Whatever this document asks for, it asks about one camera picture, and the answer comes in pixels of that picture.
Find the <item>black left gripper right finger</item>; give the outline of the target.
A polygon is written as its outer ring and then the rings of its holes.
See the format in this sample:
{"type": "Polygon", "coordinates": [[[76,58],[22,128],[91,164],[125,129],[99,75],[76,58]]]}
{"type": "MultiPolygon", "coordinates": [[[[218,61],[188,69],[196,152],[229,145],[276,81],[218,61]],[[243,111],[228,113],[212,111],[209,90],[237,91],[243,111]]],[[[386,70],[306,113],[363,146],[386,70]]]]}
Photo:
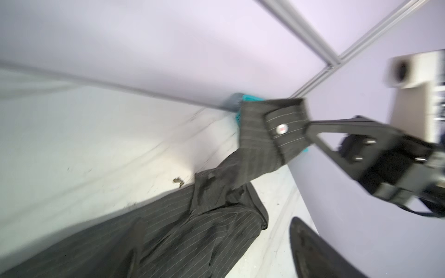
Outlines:
{"type": "Polygon", "coordinates": [[[289,234],[299,278],[366,278],[302,219],[292,219],[289,234]]]}

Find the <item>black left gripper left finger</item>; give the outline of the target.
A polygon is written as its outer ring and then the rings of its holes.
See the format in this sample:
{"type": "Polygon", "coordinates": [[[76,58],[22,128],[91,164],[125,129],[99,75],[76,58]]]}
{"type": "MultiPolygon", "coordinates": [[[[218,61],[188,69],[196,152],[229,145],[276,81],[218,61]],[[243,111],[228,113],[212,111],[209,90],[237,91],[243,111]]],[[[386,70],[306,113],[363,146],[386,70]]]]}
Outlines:
{"type": "Polygon", "coordinates": [[[114,237],[88,266],[88,278],[133,278],[136,275],[143,246],[145,227],[142,219],[114,237]]]}

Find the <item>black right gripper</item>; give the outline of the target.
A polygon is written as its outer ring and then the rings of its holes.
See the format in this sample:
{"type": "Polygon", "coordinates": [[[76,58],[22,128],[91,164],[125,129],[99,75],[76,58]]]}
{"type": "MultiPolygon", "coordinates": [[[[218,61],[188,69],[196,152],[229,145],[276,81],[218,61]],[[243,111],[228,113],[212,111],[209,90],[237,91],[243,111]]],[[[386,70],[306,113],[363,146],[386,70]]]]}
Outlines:
{"type": "Polygon", "coordinates": [[[423,217],[445,215],[445,148],[363,116],[309,122],[305,136],[373,197],[423,217]]]}

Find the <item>dark grey pinstriped shirt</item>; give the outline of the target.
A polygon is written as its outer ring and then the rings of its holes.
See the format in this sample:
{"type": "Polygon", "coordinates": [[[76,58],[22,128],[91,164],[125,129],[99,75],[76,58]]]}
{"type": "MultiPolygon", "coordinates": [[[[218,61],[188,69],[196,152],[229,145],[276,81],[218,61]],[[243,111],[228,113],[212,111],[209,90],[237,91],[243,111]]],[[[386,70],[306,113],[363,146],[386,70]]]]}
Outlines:
{"type": "Polygon", "coordinates": [[[239,146],[216,168],[197,173],[192,185],[70,236],[3,276],[87,278],[99,251],[140,218],[145,232],[134,278],[223,278],[269,225],[252,181],[297,155],[239,146]]]}

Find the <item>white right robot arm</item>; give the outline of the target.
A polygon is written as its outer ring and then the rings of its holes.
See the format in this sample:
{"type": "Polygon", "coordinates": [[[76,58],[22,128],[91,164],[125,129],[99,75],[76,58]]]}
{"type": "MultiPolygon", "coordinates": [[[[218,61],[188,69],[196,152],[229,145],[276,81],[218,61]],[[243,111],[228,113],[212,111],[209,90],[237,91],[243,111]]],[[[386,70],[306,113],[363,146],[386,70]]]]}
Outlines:
{"type": "Polygon", "coordinates": [[[313,121],[305,136],[371,196],[424,217],[445,216],[445,53],[394,57],[387,84],[396,95],[388,124],[363,116],[313,121]]]}

